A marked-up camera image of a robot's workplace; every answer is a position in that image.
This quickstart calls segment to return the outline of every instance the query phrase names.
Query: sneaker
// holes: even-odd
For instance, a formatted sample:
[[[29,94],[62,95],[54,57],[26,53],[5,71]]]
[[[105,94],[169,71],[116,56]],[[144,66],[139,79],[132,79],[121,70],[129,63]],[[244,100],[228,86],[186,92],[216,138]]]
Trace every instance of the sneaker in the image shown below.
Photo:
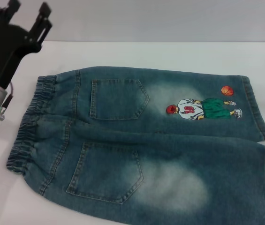
[[[233,102],[233,101],[228,101],[228,102],[229,102],[230,105],[236,105],[236,103]]]
[[[235,109],[234,112],[235,112],[234,115],[235,115],[235,117],[236,117],[237,119],[239,119],[239,118],[242,117],[243,112],[242,112],[241,109]]]

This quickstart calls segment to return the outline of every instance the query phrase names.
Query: red hair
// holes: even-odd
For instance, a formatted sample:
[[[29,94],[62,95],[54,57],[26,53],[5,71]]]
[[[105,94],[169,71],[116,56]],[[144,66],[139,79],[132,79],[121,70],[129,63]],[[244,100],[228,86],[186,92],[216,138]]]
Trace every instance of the red hair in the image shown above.
[[[168,114],[173,114],[174,112],[176,112],[176,108],[177,106],[176,105],[169,105],[166,109],[166,112]]]

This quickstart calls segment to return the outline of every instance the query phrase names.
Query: gray wall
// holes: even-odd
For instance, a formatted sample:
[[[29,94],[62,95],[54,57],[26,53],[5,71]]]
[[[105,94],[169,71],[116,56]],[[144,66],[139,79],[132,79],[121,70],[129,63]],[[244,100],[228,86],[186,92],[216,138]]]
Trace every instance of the gray wall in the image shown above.
[[[21,0],[12,22],[30,29],[43,0]],[[0,0],[5,6],[8,0]],[[47,40],[265,41],[265,0],[47,0]]]

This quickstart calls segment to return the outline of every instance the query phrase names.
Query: faded denim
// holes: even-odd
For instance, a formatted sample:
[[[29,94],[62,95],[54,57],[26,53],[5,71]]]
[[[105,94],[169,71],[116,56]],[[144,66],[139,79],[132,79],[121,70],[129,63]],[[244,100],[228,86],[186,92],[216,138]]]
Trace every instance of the faded denim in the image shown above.
[[[99,218],[265,225],[262,140],[247,77],[92,67],[39,77],[7,167]]]

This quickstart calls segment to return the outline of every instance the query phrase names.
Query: back pocket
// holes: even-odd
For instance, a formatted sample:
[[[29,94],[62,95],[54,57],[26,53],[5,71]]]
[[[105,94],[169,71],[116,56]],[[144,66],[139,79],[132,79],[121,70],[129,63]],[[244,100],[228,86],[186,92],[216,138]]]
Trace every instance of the back pocket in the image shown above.
[[[67,193],[122,204],[143,180],[136,150],[85,142]]]
[[[137,119],[148,101],[149,95],[139,80],[94,79],[90,117],[98,120]]]

